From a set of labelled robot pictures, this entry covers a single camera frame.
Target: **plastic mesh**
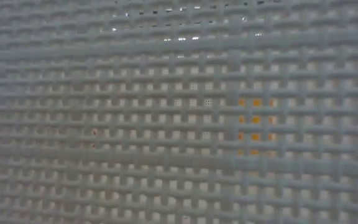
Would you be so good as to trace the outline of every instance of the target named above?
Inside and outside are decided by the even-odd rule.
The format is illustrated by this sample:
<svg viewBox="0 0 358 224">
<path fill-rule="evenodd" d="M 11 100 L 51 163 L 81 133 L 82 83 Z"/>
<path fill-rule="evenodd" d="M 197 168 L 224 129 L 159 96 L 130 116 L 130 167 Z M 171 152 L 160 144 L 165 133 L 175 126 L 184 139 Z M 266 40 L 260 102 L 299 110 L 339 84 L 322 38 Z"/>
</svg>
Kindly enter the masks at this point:
<svg viewBox="0 0 358 224">
<path fill-rule="evenodd" d="M 358 0 L 0 0 L 0 223 L 358 223 Z"/>
</svg>

